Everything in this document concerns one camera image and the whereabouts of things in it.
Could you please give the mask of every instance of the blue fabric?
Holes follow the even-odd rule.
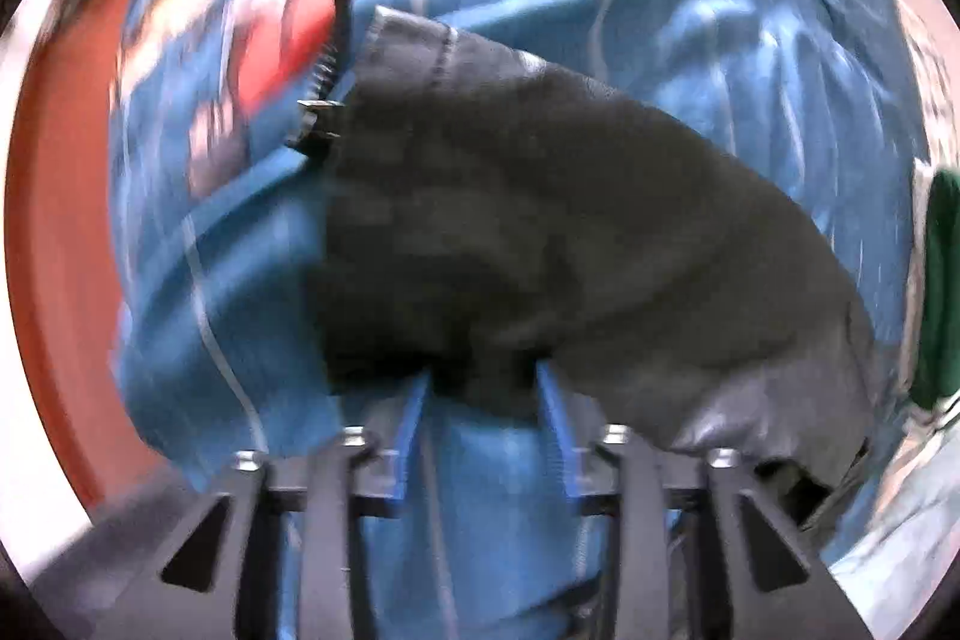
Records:
[[[224,83],[258,1],[175,1],[200,11],[183,25],[133,0],[124,33],[110,121],[115,372],[141,437],[203,485],[238,449],[313,449],[364,400],[331,397],[313,326],[326,182],[281,146],[305,74],[242,118],[243,74],[229,101]],[[911,161],[926,150],[894,0],[355,0],[354,52],[378,4],[595,76],[730,151],[811,215],[877,338],[899,343]],[[198,121],[208,105],[216,119]],[[188,175],[197,128],[246,135],[203,196]],[[540,605],[596,571],[601,528],[565,506],[536,429],[438,400],[424,426],[405,514],[366,528],[384,638],[558,636],[563,616]],[[296,522],[290,538],[288,578]]]

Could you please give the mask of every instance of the red surface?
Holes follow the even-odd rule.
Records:
[[[107,232],[107,90],[128,0],[87,0],[27,72],[6,184],[13,323],[44,427],[85,506],[160,458],[109,370],[120,289]]]
[[[268,7],[235,35],[230,82],[247,118],[317,57],[330,35],[333,0],[287,0],[282,16]]]

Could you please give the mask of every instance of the bolt head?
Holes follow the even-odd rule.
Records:
[[[259,451],[237,451],[233,456],[233,469],[241,472],[256,472],[263,463],[263,453]]]
[[[364,437],[362,426],[344,427],[344,445],[347,448],[362,448],[367,444],[367,438]]]
[[[603,442],[605,445],[623,445],[630,438],[630,427],[619,423],[611,423],[604,429]]]
[[[714,469],[728,469],[738,467],[743,463],[740,452],[733,448],[714,448],[707,453],[707,464]]]

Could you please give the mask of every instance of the metal screw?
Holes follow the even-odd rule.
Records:
[[[347,426],[344,428],[344,445],[347,448],[362,448],[367,444],[362,426]]]
[[[603,442],[605,445],[623,445],[630,438],[630,427],[619,423],[611,423],[605,429]]]
[[[241,472],[256,472],[263,466],[263,453],[259,451],[237,451],[233,456],[233,468]]]
[[[728,469],[728,467],[738,467],[743,459],[740,452],[733,448],[714,448],[707,453],[707,464],[716,469]]]
[[[312,100],[312,98],[304,98],[296,102],[299,105],[299,108],[309,112],[311,115],[319,115],[321,112],[327,112],[330,110],[342,110],[344,104],[342,101],[317,101]]]

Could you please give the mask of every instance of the green object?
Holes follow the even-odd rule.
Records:
[[[940,170],[926,208],[926,272],[910,399],[924,410],[960,390],[960,172]]]

